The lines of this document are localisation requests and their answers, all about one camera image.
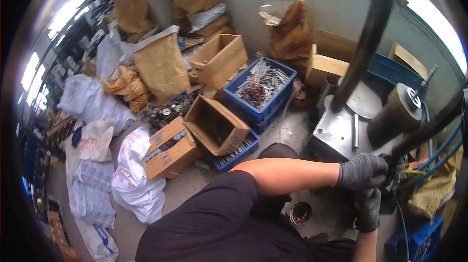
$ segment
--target hand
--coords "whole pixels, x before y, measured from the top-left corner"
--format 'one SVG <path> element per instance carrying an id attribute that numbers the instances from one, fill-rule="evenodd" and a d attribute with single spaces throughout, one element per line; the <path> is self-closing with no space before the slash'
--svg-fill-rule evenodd
<path id="1" fill-rule="evenodd" d="M 354 159 L 340 164 L 337 187 L 348 189 L 377 188 L 385 181 L 387 162 L 370 153 L 361 153 Z"/>
<path id="2" fill-rule="evenodd" d="M 354 191 L 354 201 L 358 207 L 356 228 L 360 232 L 373 232 L 379 227 L 381 195 L 382 193 L 377 188 Z"/>

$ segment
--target cardboard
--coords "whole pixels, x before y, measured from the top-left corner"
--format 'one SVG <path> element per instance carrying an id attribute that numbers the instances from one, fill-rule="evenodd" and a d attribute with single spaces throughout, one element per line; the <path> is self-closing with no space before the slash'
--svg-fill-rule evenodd
<path id="1" fill-rule="evenodd" d="M 178 30 L 178 26 L 170 26 L 134 46 L 138 74 L 156 96 L 158 105 L 184 90 L 191 93 L 189 75 L 177 44 Z"/>
<path id="2" fill-rule="evenodd" d="M 322 86 L 328 75 L 343 76 L 358 43 L 337 34 L 316 29 L 306 71 L 306 82 Z"/>
<path id="3" fill-rule="evenodd" d="M 149 138 L 151 146 L 146 155 L 152 153 L 156 148 L 184 129 L 184 119 L 181 116 L 172 120 L 172 122 Z M 195 140 L 190 135 L 190 132 L 185 129 L 185 136 L 179 142 L 168 150 L 156 155 L 150 161 L 146 162 L 143 160 L 143 164 L 149 179 L 174 179 L 187 168 L 194 165 L 196 159 Z"/>
<path id="4" fill-rule="evenodd" d="M 212 23 L 208 24 L 207 26 L 203 27 L 200 30 L 195 31 L 195 35 L 202 36 L 202 37 L 209 37 L 213 35 L 215 32 L 221 30 L 223 27 L 226 27 L 229 22 L 231 21 L 231 16 L 229 15 L 222 15 L 218 19 L 214 20 Z"/>
<path id="5" fill-rule="evenodd" d="M 60 221 L 59 213 L 55 211 L 47 212 L 47 220 L 49 221 L 50 226 L 56 228 L 62 228 L 62 223 Z"/>
<path id="6" fill-rule="evenodd" d="M 65 262 L 81 262 L 81 256 L 72 247 L 58 245 L 58 250 Z"/>
<path id="7" fill-rule="evenodd" d="M 199 95 L 184 125 L 214 156 L 233 153 L 250 127 L 218 101 Z"/>
<path id="8" fill-rule="evenodd" d="M 65 238 L 65 233 L 61 227 L 50 226 L 50 239 L 54 244 L 68 246 L 67 239 Z"/>
<path id="9" fill-rule="evenodd" d="M 201 83 L 221 89 L 248 59 L 240 35 L 218 34 L 193 55 L 189 63 Z"/>

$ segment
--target metal cylinder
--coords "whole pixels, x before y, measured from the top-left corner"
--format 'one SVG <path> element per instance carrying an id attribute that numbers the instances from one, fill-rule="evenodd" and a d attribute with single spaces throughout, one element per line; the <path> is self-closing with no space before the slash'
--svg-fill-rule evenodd
<path id="1" fill-rule="evenodd" d="M 348 67 L 342 84 L 338 87 L 331 102 L 334 113 L 341 111 L 356 85 L 366 74 L 382 38 L 395 0 L 371 0 L 366 22 L 359 38 L 354 58 Z"/>
<path id="2" fill-rule="evenodd" d="M 398 83 L 382 111 L 369 122 L 367 136 L 374 148 L 379 148 L 398 134 L 417 129 L 420 125 L 423 118 L 421 102 L 411 100 L 411 91 L 405 84 Z"/>

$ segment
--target open cardboard box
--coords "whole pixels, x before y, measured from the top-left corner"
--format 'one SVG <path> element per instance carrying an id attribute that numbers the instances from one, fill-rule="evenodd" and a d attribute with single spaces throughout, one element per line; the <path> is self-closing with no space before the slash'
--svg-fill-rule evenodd
<path id="1" fill-rule="evenodd" d="M 233 153 L 250 127 L 218 101 L 199 95 L 184 125 L 214 155 Z"/>
<path id="2" fill-rule="evenodd" d="M 247 60 L 242 37 L 220 33 L 207 42 L 189 63 L 201 83 L 221 89 Z"/>
<path id="3" fill-rule="evenodd" d="M 184 119 L 181 116 L 172 120 L 172 122 L 149 138 L 151 146 L 145 156 L 152 153 L 156 148 L 163 145 L 167 140 L 172 139 L 172 137 L 184 129 Z M 168 150 L 156 155 L 150 161 L 146 162 L 143 160 L 143 165 L 150 180 L 155 178 L 174 179 L 195 164 L 196 159 L 195 140 L 189 131 L 185 129 L 185 136 L 180 141 Z"/>
<path id="4" fill-rule="evenodd" d="M 358 43 L 338 34 L 315 30 L 306 71 L 306 82 L 322 86 L 328 75 L 344 76 Z"/>

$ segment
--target metal bar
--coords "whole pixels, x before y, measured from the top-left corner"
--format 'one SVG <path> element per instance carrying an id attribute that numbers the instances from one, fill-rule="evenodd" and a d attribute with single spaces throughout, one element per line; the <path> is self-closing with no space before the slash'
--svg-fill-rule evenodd
<path id="1" fill-rule="evenodd" d="M 392 150 L 393 159 L 397 161 L 405 153 L 413 150 L 414 148 L 422 145 L 431 137 L 436 135 L 440 130 L 450 124 L 453 119 L 461 115 L 461 108 L 463 104 L 463 92 L 460 89 L 452 99 L 446 104 L 441 111 L 433 117 L 430 122 L 424 123 L 416 132 L 411 134 L 398 146 Z"/>
<path id="2" fill-rule="evenodd" d="M 354 58 L 331 102 L 334 113 L 341 111 L 371 63 L 395 0 L 371 0 Z"/>

